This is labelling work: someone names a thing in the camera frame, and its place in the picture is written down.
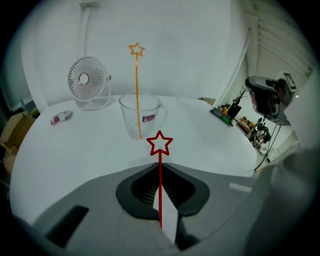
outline glass mug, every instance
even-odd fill
[[[165,122],[168,111],[167,108],[161,104],[160,99],[153,95],[139,92],[138,99],[139,110],[137,109],[136,92],[122,95],[119,98],[119,103],[129,136],[134,140],[143,140],[147,138],[150,131],[153,130],[159,109],[164,109],[165,117],[160,124],[157,123],[155,125],[156,129],[159,129]]]

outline star-shaped stirrer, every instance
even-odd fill
[[[131,55],[135,55],[135,96],[136,96],[136,118],[138,120],[139,139],[142,139],[139,114],[139,92],[138,92],[138,55],[143,56],[142,52],[145,48],[141,47],[137,42],[135,45],[129,45]]]
[[[156,141],[158,137],[161,136],[161,138],[164,141],[167,141],[166,144],[164,145],[165,151],[161,148],[157,149],[155,151],[155,144],[152,141]],[[151,153],[150,155],[153,156],[155,154],[159,154],[159,222],[160,222],[160,227],[162,228],[162,153],[169,156],[169,148],[168,145],[173,141],[173,138],[167,138],[164,137],[162,132],[159,130],[158,133],[156,134],[155,137],[153,138],[147,138],[146,141],[151,144]]]

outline black cable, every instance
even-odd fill
[[[269,149],[270,141],[271,141],[271,139],[272,139],[272,136],[274,135],[274,132],[275,132],[275,130],[276,130],[276,128],[277,128],[277,126],[278,126],[278,125],[276,124],[276,125],[275,125],[275,127],[274,127],[274,129],[273,129],[273,132],[272,132],[272,134],[271,134],[271,138],[270,138],[269,143],[268,143],[268,149],[266,150],[266,153],[265,153],[265,155],[264,155],[264,157],[263,157],[263,159],[262,159],[261,163],[259,163],[259,165],[254,169],[254,171],[257,171],[257,169],[262,165],[262,163],[263,163],[263,162],[264,162],[264,160],[266,159],[266,157],[267,157],[267,155],[268,155],[269,151],[271,150],[271,148],[272,148],[273,144],[275,143],[275,140],[276,140],[276,138],[277,138],[277,135],[278,135],[278,133],[279,133],[279,131],[280,131],[281,126],[279,127],[279,130],[278,130],[278,132],[276,133],[275,138],[274,138],[274,140],[273,140],[273,142],[272,142],[272,144],[271,144],[271,148]]]

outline label on mug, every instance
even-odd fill
[[[144,116],[144,117],[142,117],[142,122],[143,123],[149,122],[149,121],[152,121],[153,119],[155,119],[155,115],[154,114],[148,115],[148,116]]]

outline mug rim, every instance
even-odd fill
[[[121,102],[121,99],[122,99],[123,97],[127,96],[127,95],[136,95],[136,92],[135,92],[135,91],[131,91],[131,92],[126,92],[125,94],[121,95],[120,98],[119,98],[119,103],[120,103],[120,105],[121,105],[122,107],[126,108],[126,109],[138,111],[138,109],[137,109],[136,107],[126,106],[125,104],[123,104],[123,103]],[[139,108],[139,111],[152,111],[152,110],[156,110],[156,109],[160,108],[160,106],[161,106],[161,101],[160,101],[160,99],[159,99],[158,97],[156,97],[156,96],[154,96],[154,95],[152,95],[152,94],[150,94],[150,93],[143,92],[143,91],[142,91],[142,92],[139,91],[139,95],[147,95],[147,96],[150,96],[150,97],[152,97],[152,98],[154,98],[154,99],[156,99],[156,100],[158,101],[158,104],[157,104],[156,107],[150,108],[150,109],[140,109],[140,108]]]

